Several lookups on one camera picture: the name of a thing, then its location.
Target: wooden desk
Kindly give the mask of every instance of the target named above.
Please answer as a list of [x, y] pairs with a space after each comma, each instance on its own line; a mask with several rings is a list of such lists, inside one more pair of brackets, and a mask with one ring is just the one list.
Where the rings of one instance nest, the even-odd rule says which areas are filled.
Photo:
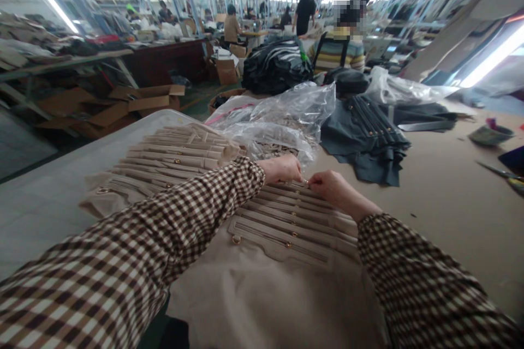
[[[497, 157], [524, 145], [519, 129], [524, 118], [478, 112], [476, 123], [458, 121], [445, 133], [405, 133], [413, 145], [402, 162], [399, 188], [359, 182], [350, 165], [339, 164], [323, 149], [305, 175], [340, 172], [359, 192], [457, 259], [491, 300], [518, 319], [524, 300], [524, 198], [475, 161], [504, 169]], [[475, 145], [467, 135], [493, 115], [516, 136], [501, 148]]]
[[123, 60], [143, 87], [170, 85], [170, 73], [182, 75], [191, 83], [200, 83], [207, 80], [205, 43], [206, 40], [197, 39], [140, 48]]

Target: striped sweater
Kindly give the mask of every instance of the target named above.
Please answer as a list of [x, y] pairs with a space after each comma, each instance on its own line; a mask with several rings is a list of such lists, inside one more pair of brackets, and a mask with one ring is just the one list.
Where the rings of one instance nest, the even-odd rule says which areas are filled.
[[[335, 30], [327, 33], [326, 38], [337, 39], [340, 38], [340, 43], [325, 42], [322, 44], [321, 51], [317, 58], [315, 65], [315, 74], [323, 71], [329, 71], [330, 69], [337, 68], [340, 66], [340, 59], [342, 56], [342, 48], [348, 32], [341, 28], [335, 28]], [[308, 57], [311, 62], [315, 59], [317, 53], [318, 39], [314, 45], [308, 50]], [[351, 39], [348, 44], [348, 51], [346, 53], [346, 62], [344, 66], [346, 68], [353, 68], [357, 71], [364, 71], [365, 58], [364, 58], [364, 46], [361, 40]]]

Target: black shirt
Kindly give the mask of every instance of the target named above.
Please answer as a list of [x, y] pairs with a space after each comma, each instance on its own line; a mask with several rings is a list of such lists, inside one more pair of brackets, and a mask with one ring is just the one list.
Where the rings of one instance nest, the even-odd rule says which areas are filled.
[[291, 15], [284, 14], [282, 15], [282, 18], [280, 19], [280, 28], [284, 30], [285, 25], [291, 25]]
[[309, 17], [315, 14], [317, 5], [315, 0], [300, 0], [296, 7], [296, 35], [303, 35], [307, 33], [309, 24]]

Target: scissors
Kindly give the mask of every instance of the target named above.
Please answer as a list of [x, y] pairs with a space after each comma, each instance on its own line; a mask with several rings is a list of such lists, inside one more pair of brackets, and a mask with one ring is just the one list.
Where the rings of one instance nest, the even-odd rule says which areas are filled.
[[483, 166], [486, 169], [489, 169], [490, 171], [498, 174], [501, 177], [504, 177], [511, 188], [513, 188], [519, 195], [524, 196], [524, 177], [517, 176], [516, 174], [497, 169], [480, 161], [477, 161], [477, 164]]

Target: white table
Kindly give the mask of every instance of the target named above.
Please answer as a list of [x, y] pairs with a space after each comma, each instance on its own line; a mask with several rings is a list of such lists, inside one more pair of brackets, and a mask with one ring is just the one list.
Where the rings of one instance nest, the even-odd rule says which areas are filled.
[[[517, 282], [524, 282], [524, 198], [475, 160], [502, 168], [496, 157], [524, 143], [524, 131], [518, 129], [524, 119], [498, 114], [499, 124], [517, 136], [501, 149], [486, 149], [467, 138], [485, 115], [481, 112], [476, 124], [459, 121], [443, 134], [407, 133], [413, 146], [402, 163], [400, 188], [358, 182], [351, 166], [324, 151], [305, 175], [326, 169], [342, 173], [386, 211], [453, 255], [504, 312], [517, 318], [522, 310], [522, 284]], [[175, 111], [159, 111], [0, 185], [0, 279], [95, 222], [77, 207], [85, 195], [85, 175], [112, 167], [142, 136], [192, 121]]]

